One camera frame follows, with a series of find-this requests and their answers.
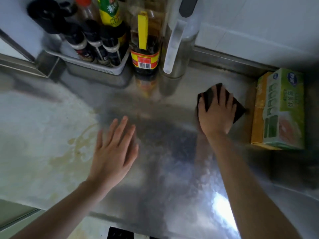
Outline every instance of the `black sponge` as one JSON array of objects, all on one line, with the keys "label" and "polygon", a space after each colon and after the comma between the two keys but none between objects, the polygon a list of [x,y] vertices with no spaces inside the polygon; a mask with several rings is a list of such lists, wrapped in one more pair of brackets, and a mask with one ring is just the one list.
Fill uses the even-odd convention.
[{"label": "black sponge", "polygon": [[[217,88],[217,100],[219,102],[219,95],[220,95],[220,89],[222,87],[222,83],[219,83],[216,85]],[[207,91],[203,93],[204,101],[205,101],[205,110],[208,111],[209,107],[211,106],[211,103],[213,101],[214,93],[212,88],[209,88]],[[199,99],[201,98],[201,93],[197,96],[197,117],[198,117],[198,103]],[[229,92],[226,90],[226,102],[229,98]],[[237,104],[237,109],[235,113],[234,122],[235,123],[246,111],[246,109],[243,107],[242,104],[240,104],[235,98],[233,99],[233,104]]]}]

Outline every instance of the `yellow bottle cap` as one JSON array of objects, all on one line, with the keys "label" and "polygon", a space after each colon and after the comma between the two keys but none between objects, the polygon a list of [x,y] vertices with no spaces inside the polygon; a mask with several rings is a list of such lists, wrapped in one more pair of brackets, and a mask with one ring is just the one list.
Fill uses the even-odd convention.
[{"label": "yellow bottle cap", "polygon": [[140,49],[146,49],[148,35],[148,16],[147,12],[141,11],[138,14],[138,45]]}]

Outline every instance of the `white plastic basket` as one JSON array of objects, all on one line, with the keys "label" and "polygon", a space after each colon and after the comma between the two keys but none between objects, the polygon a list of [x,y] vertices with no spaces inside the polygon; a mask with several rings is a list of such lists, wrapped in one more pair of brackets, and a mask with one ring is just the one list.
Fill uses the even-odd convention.
[{"label": "white plastic basket", "polygon": [[126,51],[126,54],[125,54],[124,58],[122,59],[122,62],[119,66],[108,67],[108,66],[104,66],[104,65],[100,65],[100,64],[93,64],[93,63],[81,60],[79,58],[78,54],[75,52],[75,50],[66,41],[62,42],[60,50],[61,50],[61,53],[51,51],[51,50],[46,50],[46,52],[48,52],[49,54],[60,57],[65,62],[69,62],[72,64],[80,65],[82,67],[86,67],[86,68],[94,69],[97,71],[109,73],[112,75],[119,75],[122,73],[122,71],[125,67],[125,63],[126,63],[127,59],[129,58],[130,52],[131,52],[131,48],[128,48]]}]

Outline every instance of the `plastic jug handle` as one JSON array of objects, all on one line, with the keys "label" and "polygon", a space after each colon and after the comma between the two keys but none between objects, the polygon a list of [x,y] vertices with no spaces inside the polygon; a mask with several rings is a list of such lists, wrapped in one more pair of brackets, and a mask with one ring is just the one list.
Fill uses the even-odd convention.
[{"label": "plastic jug handle", "polygon": [[163,67],[163,71],[167,74],[170,74],[173,70],[177,51],[181,43],[181,38],[186,25],[187,25],[187,22],[183,20],[177,20],[176,26],[174,30],[172,31],[171,37],[168,42],[168,47],[167,47],[166,57],[165,57],[165,62]]}]

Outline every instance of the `fingers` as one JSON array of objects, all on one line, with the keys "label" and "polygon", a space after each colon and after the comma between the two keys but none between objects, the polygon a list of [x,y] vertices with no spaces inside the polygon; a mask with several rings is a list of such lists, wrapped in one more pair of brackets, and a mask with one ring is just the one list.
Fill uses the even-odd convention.
[{"label": "fingers", "polygon": [[99,130],[98,136],[96,138],[95,150],[100,149],[103,145],[103,129]]},{"label": "fingers", "polygon": [[199,99],[199,103],[198,103],[198,115],[205,113],[205,101],[203,98],[203,95],[201,96],[201,98]]},{"label": "fingers", "polygon": [[232,108],[232,116],[233,117],[235,117],[236,109],[237,109],[237,104],[234,104],[233,108]]},{"label": "fingers", "polygon": [[218,104],[218,96],[217,96],[217,88],[216,85],[212,86],[212,90],[213,90],[213,100],[212,100],[212,104]]},{"label": "fingers", "polygon": [[135,144],[134,148],[130,151],[130,153],[127,156],[127,160],[124,163],[124,167],[130,169],[137,157],[138,157],[138,144]]},{"label": "fingers", "polygon": [[104,144],[103,144],[104,147],[107,147],[107,146],[110,144],[110,142],[112,141],[112,138],[113,138],[113,136],[114,136],[114,132],[115,132],[117,123],[118,123],[118,121],[117,121],[117,119],[115,118],[115,119],[113,120],[113,122],[111,123],[109,129],[108,129],[108,132],[107,132],[107,135],[106,135],[106,139],[105,139]]},{"label": "fingers", "polygon": [[122,136],[122,133],[124,131],[124,128],[127,124],[127,120],[128,120],[128,117],[127,116],[123,116],[123,119],[121,121],[121,123],[119,124],[119,126],[116,128],[115,132],[114,132],[114,135],[113,135],[113,138],[110,142],[110,145],[114,145],[114,146],[117,146],[120,142],[120,139],[121,139],[121,136]]},{"label": "fingers", "polygon": [[223,85],[222,85],[222,87],[220,89],[219,105],[221,107],[225,107],[226,106],[226,90],[225,90],[225,87]]},{"label": "fingers", "polygon": [[125,151],[125,153],[127,149],[129,148],[134,132],[135,132],[135,125],[132,125],[121,141],[120,148],[123,151]]},{"label": "fingers", "polygon": [[227,110],[229,110],[230,112],[232,111],[232,108],[233,108],[233,100],[234,100],[234,95],[233,93],[230,93],[228,101],[227,101],[227,105],[226,105]]}]

